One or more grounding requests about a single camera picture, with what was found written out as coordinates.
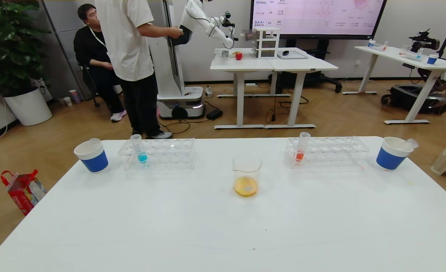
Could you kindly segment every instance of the hand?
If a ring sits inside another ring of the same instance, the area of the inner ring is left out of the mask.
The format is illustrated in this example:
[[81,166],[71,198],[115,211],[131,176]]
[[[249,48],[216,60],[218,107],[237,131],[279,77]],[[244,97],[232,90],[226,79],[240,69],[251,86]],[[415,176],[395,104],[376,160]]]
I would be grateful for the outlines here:
[[103,62],[102,67],[104,67],[105,69],[108,69],[108,70],[114,69],[114,67],[112,67],[112,64],[110,62]]
[[173,39],[179,38],[179,36],[183,35],[183,31],[179,29],[179,26],[173,26],[169,28],[169,36]]

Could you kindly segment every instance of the potted plant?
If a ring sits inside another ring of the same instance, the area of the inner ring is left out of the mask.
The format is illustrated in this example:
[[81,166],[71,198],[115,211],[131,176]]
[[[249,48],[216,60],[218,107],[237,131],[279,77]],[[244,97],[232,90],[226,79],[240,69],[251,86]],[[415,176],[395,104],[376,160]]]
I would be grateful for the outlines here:
[[50,33],[32,26],[28,13],[37,11],[37,0],[0,1],[0,96],[22,125],[35,125],[52,117],[40,90],[31,79],[46,80],[37,36]]

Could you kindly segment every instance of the orange liquid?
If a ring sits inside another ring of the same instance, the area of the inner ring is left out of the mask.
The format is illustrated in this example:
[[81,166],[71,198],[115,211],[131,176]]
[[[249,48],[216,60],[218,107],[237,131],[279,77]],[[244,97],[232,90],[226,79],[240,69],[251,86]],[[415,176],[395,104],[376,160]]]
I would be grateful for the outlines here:
[[303,161],[304,160],[304,153],[297,153],[297,156],[295,157],[298,161]]
[[248,197],[256,194],[258,191],[258,184],[252,177],[239,177],[235,181],[235,192],[240,196]]

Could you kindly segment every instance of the seated man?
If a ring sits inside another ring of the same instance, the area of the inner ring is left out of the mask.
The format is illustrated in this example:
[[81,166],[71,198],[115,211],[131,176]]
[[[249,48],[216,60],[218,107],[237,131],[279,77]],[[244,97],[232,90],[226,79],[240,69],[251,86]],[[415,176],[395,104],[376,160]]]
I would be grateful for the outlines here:
[[97,93],[104,100],[112,113],[112,122],[119,122],[127,112],[124,110],[113,86],[119,84],[112,64],[107,55],[105,40],[97,19],[97,10],[91,4],[84,4],[78,8],[78,17],[87,25],[79,29],[73,39],[73,49],[77,61],[89,67]]

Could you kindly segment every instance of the white sneaker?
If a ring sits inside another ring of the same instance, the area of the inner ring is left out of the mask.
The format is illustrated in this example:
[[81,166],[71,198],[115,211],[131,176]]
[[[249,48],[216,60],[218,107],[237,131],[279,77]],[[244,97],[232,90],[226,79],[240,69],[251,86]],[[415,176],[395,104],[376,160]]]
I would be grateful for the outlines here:
[[171,132],[159,131],[159,134],[154,136],[147,135],[148,139],[170,139],[173,136]]
[[124,117],[124,115],[126,114],[127,112],[125,110],[119,113],[114,113],[112,117],[110,117],[110,121],[112,121],[112,123],[119,122],[120,120],[122,120],[122,117]]

